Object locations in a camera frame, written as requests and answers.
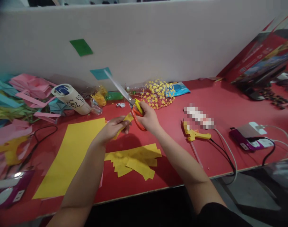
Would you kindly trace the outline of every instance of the blue paper strip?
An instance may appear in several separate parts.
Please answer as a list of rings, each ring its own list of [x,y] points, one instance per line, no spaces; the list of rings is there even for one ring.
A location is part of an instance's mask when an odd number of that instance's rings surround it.
[[[108,76],[105,74],[104,69],[111,75],[109,67],[103,69],[94,69],[90,70],[90,72],[94,75],[97,80],[108,79]]]

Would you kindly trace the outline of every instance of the yellow paper strip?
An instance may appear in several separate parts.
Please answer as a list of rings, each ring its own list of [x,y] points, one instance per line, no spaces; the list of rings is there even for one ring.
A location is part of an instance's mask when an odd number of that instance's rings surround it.
[[[128,168],[128,167],[125,167],[125,166],[120,166],[119,169],[118,169],[118,178],[131,172],[132,169]]]
[[[157,149],[156,144],[153,143],[153,144],[149,144],[149,145],[145,145],[142,147],[137,147],[137,148],[133,148],[133,149],[129,149],[129,150],[106,153],[104,161],[110,160],[111,162],[113,162],[114,159],[118,158],[118,154],[117,154],[118,152],[120,154],[122,154],[123,156],[132,156],[137,152],[141,152],[141,153],[148,152],[149,154],[145,155],[145,156],[147,156],[147,159],[148,158],[157,158],[157,157],[162,156],[161,150]]]
[[[65,195],[90,143],[104,126],[105,118],[68,125],[59,152],[33,199]]]
[[[133,116],[131,115],[131,113],[129,113],[129,114],[127,114],[127,116],[124,118],[124,121],[129,121],[129,122],[132,122],[133,121]],[[119,131],[118,131],[118,133],[116,134],[116,136],[115,137],[113,137],[113,140],[116,140],[117,138],[118,138],[118,136],[119,136],[119,134],[121,133],[121,131],[122,131],[123,129],[120,129]]]
[[[141,174],[145,180],[154,177],[155,171],[149,168],[144,159],[130,158],[126,166]]]

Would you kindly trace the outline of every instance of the electrical outlet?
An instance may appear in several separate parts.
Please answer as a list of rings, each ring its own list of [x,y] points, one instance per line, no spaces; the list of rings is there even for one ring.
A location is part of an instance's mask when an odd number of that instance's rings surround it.
[[[24,194],[25,190],[21,190],[17,193],[17,195],[15,196],[15,199],[13,200],[13,202],[17,202],[22,198],[22,195]]]

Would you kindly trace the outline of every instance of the yellow paper scrap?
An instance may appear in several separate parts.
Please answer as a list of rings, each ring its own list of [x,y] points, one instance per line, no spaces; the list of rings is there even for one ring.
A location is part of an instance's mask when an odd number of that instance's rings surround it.
[[[134,169],[132,166],[136,165],[134,170],[140,174],[143,173],[144,179],[148,180],[154,177],[154,171],[151,170],[149,166],[157,166],[157,160],[155,158],[161,156],[161,150],[157,149],[154,143],[129,150],[106,153],[105,161],[110,160],[113,163],[118,177],[131,172]]]
[[[148,166],[157,166],[157,160],[156,159],[145,159]]]
[[[127,174],[127,173],[129,173],[129,172],[131,172],[131,171],[132,171],[132,169],[128,168],[126,166],[120,167],[120,169],[118,169],[118,178],[123,176],[123,175],[125,175],[125,174]]]
[[[127,116],[124,118],[124,121],[126,121],[126,120],[129,121],[129,122],[132,122],[132,121],[133,121],[133,117],[132,117],[131,113],[127,114]],[[121,130],[118,131],[118,133],[116,134],[116,136],[113,137],[113,140],[116,140],[116,139],[118,138],[118,136],[119,136],[119,134],[121,133],[122,130],[123,130],[123,129],[121,129]]]
[[[90,143],[104,126],[105,118],[68,125],[59,152],[33,199],[65,195]]]
[[[149,168],[144,159],[130,158],[126,166],[141,174],[145,180],[153,179],[154,177],[155,171]]]

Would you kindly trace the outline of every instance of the glue gun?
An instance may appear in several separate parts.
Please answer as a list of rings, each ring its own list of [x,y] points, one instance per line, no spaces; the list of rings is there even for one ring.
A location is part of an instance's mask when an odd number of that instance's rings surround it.
[[[184,121],[183,119],[183,123],[184,123],[184,131],[185,134],[187,136],[188,141],[192,142],[195,140],[195,137],[200,138],[200,139],[210,139],[211,138],[211,134],[206,133],[206,134],[202,134],[199,132],[196,132],[192,129],[190,129],[189,125],[187,125],[187,122]]]

